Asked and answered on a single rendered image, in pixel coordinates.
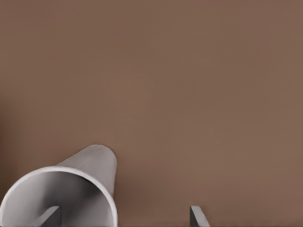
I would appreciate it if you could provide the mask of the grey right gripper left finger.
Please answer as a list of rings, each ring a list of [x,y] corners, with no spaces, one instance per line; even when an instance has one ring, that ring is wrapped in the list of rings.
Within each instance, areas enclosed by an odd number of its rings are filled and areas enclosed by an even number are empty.
[[[62,225],[62,208],[52,206],[47,209],[32,224],[32,227],[60,227]]]

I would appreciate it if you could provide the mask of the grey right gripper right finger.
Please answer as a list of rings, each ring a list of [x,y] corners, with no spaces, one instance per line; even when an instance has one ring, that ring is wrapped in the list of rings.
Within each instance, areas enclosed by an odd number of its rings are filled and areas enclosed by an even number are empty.
[[[209,227],[209,222],[199,206],[190,206],[190,227]]]

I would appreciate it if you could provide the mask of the white IKEA cup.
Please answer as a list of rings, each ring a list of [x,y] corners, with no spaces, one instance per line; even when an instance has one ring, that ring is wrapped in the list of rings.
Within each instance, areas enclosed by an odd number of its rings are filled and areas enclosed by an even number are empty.
[[[60,227],[117,227],[113,199],[117,158],[103,145],[90,145],[15,182],[0,205],[1,227],[32,227],[52,206],[62,208]]]

